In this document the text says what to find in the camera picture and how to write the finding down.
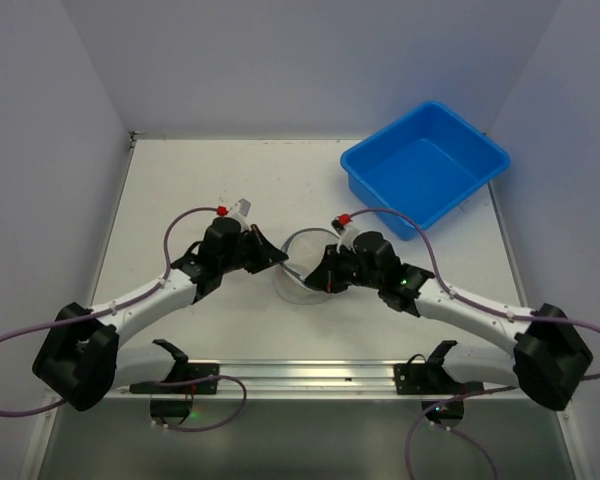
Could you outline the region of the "white mesh laundry bag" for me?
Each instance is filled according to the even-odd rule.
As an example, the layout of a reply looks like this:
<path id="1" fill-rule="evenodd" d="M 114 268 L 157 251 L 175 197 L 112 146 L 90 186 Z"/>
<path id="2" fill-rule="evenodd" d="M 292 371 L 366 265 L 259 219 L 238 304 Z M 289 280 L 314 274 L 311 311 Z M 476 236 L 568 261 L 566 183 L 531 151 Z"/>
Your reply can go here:
<path id="1" fill-rule="evenodd" d="M 315 305 L 328 300 L 322 291 L 312 290 L 304 280 L 318 267 L 325 247 L 335 244 L 335 233 L 320 227 L 296 231 L 280 247 L 288 258 L 274 269 L 273 285 L 278 295 L 296 305 Z"/>

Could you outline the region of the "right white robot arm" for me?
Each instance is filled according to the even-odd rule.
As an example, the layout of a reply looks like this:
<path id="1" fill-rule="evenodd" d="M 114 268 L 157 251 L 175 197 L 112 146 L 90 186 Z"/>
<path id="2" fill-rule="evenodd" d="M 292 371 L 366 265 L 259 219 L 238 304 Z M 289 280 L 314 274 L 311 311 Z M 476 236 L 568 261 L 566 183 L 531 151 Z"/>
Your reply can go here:
<path id="1" fill-rule="evenodd" d="M 329 244 L 304 285 L 326 294 L 351 286 L 377 292 L 391 309 L 449 324 L 488 343 L 478 352 L 451 349 L 441 365 L 457 383 L 480 381 L 516 386 L 537 404 L 562 411 L 584 380 L 593 354 L 564 313 L 506 306 L 444 285 L 435 273 L 401 261 L 380 233 L 357 235 L 345 245 Z"/>

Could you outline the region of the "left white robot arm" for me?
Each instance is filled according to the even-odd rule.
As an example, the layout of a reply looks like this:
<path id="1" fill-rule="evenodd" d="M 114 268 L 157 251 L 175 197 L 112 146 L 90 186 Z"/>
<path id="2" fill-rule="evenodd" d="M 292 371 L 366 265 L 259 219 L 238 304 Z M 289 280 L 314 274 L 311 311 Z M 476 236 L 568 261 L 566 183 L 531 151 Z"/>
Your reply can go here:
<path id="1" fill-rule="evenodd" d="M 128 342 L 162 318 L 210 295 L 226 274 L 237 270 L 257 274 L 287 258 L 257 226 L 218 217 L 201 240 L 167 264 L 165 274 L 153 284 L 107 304 L 63 307 L 32 371 L 78 411 L 92 408 L 121 386 L 180 390 L 194 377 L 182 350 L 161 339 L 141 348 L 130 348 Z"/>

